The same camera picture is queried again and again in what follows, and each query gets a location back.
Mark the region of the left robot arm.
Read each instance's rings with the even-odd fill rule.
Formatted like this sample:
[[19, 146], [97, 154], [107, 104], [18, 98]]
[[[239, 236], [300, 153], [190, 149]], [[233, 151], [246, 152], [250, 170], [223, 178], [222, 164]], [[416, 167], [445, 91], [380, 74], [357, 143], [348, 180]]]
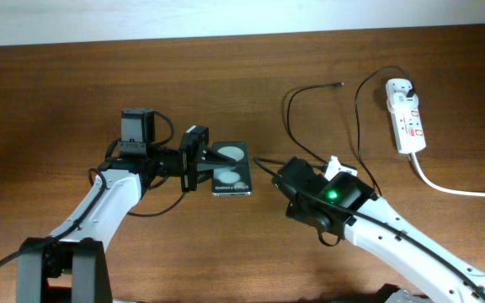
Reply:
[[[208, 146], [209, 130], [194, 125], [177, 148], [155, 140], [148, 108], [124, 109], [121, 137], [104, 160], [88, 173], [91, 189], [73, 213], [46, 238], [30, 237], [20, 247], [18, 302], [112, 302], [105, 252], [127, 213], [145, 193], [159, 187], [156, 178], [179, 178], [183, 193], [211, 178], [234, 159]], [[111, 150], [120, 153], [113, 156]]]

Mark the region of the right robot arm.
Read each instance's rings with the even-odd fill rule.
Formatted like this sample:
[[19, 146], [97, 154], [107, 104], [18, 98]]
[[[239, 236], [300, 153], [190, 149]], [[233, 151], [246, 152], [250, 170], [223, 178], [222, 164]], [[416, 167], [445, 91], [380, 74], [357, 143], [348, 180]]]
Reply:
[[433, 302], [485, 302], [485, 272], [406, 221], [354, 167], [336, 157], [320, 173], [294, 157], [274, 173], [289, 204], [286, 216], [335, 235], [400, 273]]

